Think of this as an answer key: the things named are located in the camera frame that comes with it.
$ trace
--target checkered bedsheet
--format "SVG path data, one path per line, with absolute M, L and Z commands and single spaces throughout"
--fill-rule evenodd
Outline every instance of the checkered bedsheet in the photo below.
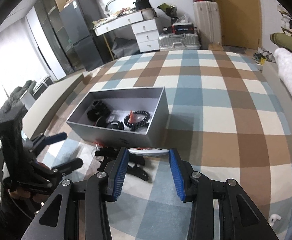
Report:
M 73 181 L 97 171 L 94 146 L 64 123 L 89 90 L 165 87 L 170 115 L 164 147 L 177 148 L 182 159 L 210 179 L 236 179 L 265 217 L 282 216 L 273 229 L 279 239 L 290 239 L 292 135 L 278 99 L 252 60 L 220 51 L 153 52 L 120 58 L 94 75 L 60 116 L 63 123 L 55 132 L 66 131 L 69 138 L 48 148 L 45 164 L 82 158 L 84 166 L 70 176 Z M 118 201 L 107 203 L 113 239 L 184 240 L 191 204 L 177 197 L 167 158 L 147 159 L 145 170 L 151 183 L 126 175 Z

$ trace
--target yellow door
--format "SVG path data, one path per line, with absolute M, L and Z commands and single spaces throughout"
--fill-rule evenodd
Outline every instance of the yellow door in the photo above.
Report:
M 259 0 L 216 0 L 220 11 L 222 43 L 257 49 L 261 42 Z

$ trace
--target white desk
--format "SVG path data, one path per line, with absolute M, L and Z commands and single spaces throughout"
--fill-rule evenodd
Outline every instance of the white desk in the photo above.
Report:
M 158 50 L 158 37 L 162 26 L 159 17 L 144 20 L 141 11 L 118 17 L 94 29 L 97 36 L 131 25 L 141 52 Z

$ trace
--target open box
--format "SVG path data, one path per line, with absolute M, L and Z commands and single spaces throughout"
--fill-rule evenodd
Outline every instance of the open box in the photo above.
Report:
M 107 122 L 123 122 L 130 111 L 145 110 L 150 113 L 149 126 L 135 132 L 94 126 L 87 112 L 96 100 L 102 100 L 110 109 Z M 66 123 L 84 141 L 98 142 L 114 147 L 160 147 L 169 110 L 165 88 L 110 89 L 88 92 L 68 117 Z

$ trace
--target silver bolt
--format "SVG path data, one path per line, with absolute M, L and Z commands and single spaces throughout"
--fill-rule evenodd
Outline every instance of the silver bolt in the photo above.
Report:
M 62 181 L 62 185 L 63 186 L 68 186 L 70 184 L 70 179 L 64 179 L 63 181 Z
M 200 174 L 200 172 L 198 172 L 198 171 L 194 171 L 194 172 L 191 174 L 191 176 L 192 176 L 193 178 L 200 178 L 201 174 Z
M 234 180 L 234 179 L 230 179 L 230 180 L 228 180 L 228 185 L 230 185 L 230 186 L 236 186 L 236 180 Z
M 103 178 L 103 177 L 105 177 L 106 175 L 107 175 L 107 173 L 104 172 L 104 171 L 101 171 L 101 172 L 97 173 L 97 177 L 99 177 L 99 178 Z

